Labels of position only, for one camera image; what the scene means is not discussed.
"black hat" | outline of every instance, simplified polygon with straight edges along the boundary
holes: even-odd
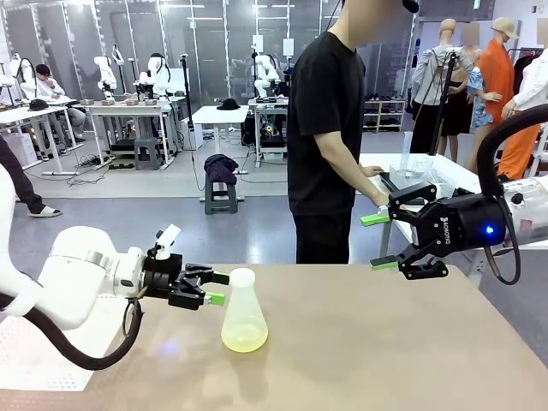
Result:
[[[403,7],[411,13],[417,13],[419,11],[419,4],[415,2],[415,0],[403,0]]]
[[[31,104],[28,105],[29,111],[41,111],[45,110],[48,107],[50,107],[44,100],[40,100],[39,98],[35,98],[33,101],[31,101]]]
[[[240,108],[240,106],[238,105],[238,103],[236,103],[236,100],[234,100],[233,98],[227,98],[226,100],[223,101],[223,104],[219,105],[217,107],[217,110],[238,110]]]

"plastic flask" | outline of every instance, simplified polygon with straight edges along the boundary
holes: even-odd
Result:
[[[255,273],[238,268],[230,273],[232,294],[224,318],[221,338],[224,345],[238,353],[250,353],[262,347],[268,327],[255,294]]]

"shoe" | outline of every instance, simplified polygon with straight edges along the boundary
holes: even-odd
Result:
[[[47,205],[44,206],[41,212],[38,212],[38,213],[31,212],[31,211],[28,212],[29,217],[35,217],[35,218],[58,217],[61,214],[63,214],[61,210],[55,210],[51,207],[48,207]]]

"black t-shirt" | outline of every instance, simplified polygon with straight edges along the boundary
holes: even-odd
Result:
[[[358,161],[366,68],[332,33],[315,39],[295,65],[288,112],[289,208],[295,215],[330,215],[354,206],[355,189],[331,168],[315,134],[340,131]]]

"gray stool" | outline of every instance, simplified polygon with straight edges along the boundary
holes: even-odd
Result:
[[[232,184],[226,184],[226,190],[215,191],[213,183],[205,176],[205,214],[211,215],[213,212],[229,211],[230,214],[238,212],[238,198],[236,197],[236,187]],[[215,200],[216,197],[226,197],[228,200]]]
[[[158,170],[162,165],[162,155],[156,139],[135,140],[135,169]]]

